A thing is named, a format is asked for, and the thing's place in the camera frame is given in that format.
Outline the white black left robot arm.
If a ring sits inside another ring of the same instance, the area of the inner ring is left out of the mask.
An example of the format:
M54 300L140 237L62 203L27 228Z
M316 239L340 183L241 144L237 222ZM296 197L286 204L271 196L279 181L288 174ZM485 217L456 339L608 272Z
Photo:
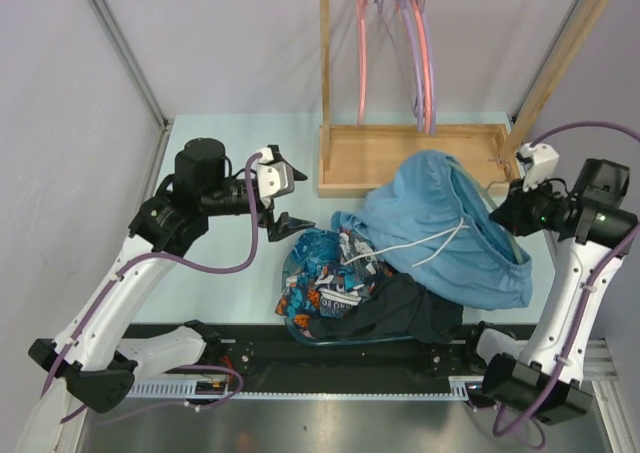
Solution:
M129 351L119 344L139 309L177 264L206 274L246 270L257 254L260 229L271 242L312 227L283 212L276 198L288 195L306 174L293 167L276 145L253 153L239 172L222 142L196 138L185 144L156 192L142 203L128 226L120 253L88 302L53 339L37 339L29 355L47 376L48 392L58 379L66 391L96 413L113 409L131 388L156 374L193 366L207 373L221 360L218 335L199 321L143 341ZM248 215L247 258L231 267L205 266L186 259L195 241L219 216Z

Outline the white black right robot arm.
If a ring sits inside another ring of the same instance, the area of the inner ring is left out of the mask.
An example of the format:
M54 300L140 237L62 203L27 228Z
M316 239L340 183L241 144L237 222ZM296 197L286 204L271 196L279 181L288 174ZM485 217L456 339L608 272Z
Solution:
M492 221L517 236L541 230L558 236L555 276L540 320L520 345L482 322L461 349L463 366L484 374L481 394L527 419L559 424L585 414L592 397L582 390L586 346L604 293L622 266L638 217L622 209L628 167L585 161L567 195L551 180L525 189L517 180Z

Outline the light blue shorts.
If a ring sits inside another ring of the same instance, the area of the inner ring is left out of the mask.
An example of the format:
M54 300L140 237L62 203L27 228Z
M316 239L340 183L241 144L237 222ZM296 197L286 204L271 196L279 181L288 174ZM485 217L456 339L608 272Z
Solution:
M491 221L475 181L443 152L409 157L357 211L335 212L331 227L360 235L377 258L454 303L487 311L530 303L531 256Z

